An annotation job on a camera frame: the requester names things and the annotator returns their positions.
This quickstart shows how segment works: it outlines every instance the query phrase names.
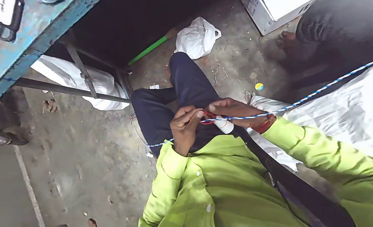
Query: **white cylindrical component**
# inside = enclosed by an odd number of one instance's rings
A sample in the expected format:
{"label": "white cylindrical component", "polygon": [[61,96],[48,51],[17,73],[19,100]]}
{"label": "white cylindrical component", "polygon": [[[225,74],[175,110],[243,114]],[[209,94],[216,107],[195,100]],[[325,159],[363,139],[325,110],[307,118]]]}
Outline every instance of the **white cylindrical component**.
{"label": "white cylindrical component", "polygon": [[229,134],[234,129],[234,124],[228,120],[214,121],[214,124],[220,128],[224,134]]}

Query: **cardboard box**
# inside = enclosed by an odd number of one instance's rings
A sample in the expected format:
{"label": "cardboard box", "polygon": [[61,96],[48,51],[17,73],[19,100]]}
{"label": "cardboard box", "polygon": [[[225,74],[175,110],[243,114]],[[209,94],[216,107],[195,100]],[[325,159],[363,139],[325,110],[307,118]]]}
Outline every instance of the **cardboard box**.
{"label": "cardboard box", "polygon": [[302,15],[315,0],[241,0],[264,36]]}

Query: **blue table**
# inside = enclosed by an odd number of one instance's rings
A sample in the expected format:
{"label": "blue table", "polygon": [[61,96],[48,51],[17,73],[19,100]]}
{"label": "blue table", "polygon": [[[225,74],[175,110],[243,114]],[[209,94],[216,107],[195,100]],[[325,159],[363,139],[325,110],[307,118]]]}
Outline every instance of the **blue table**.
{"label": "blue table", "polygon": [[98,1],[63,0],[51,5],[27,0],[16,40],[0,41],[0,97]]}

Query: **red wristband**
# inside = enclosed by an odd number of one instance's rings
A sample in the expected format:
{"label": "red wristband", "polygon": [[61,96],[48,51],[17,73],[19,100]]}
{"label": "red wristband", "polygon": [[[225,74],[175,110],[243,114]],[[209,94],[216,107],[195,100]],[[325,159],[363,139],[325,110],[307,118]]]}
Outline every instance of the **red wristband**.
{"label": "red wristband", "polygon": [[269,127],[272,125],[272,123],[275,122],[276,120],[275,115],[273,114],[267,115],[266,118],[268,120],[265,123],[263,123],[260,126],[251,127],[251,128],[257,131],[259,134],[266,132],[269,129]]}

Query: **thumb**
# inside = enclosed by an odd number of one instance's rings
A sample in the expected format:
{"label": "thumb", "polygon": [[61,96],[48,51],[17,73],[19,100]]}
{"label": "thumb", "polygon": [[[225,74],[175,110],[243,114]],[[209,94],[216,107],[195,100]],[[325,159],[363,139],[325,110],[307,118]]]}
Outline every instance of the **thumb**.
{"label": "thumb", "polygon": [[204,116],[203,111],[198,111],[189,121],[186,128],[191,131],[195,131],[196,127],[198,126],[199,122],[201,121],[201,118]]}

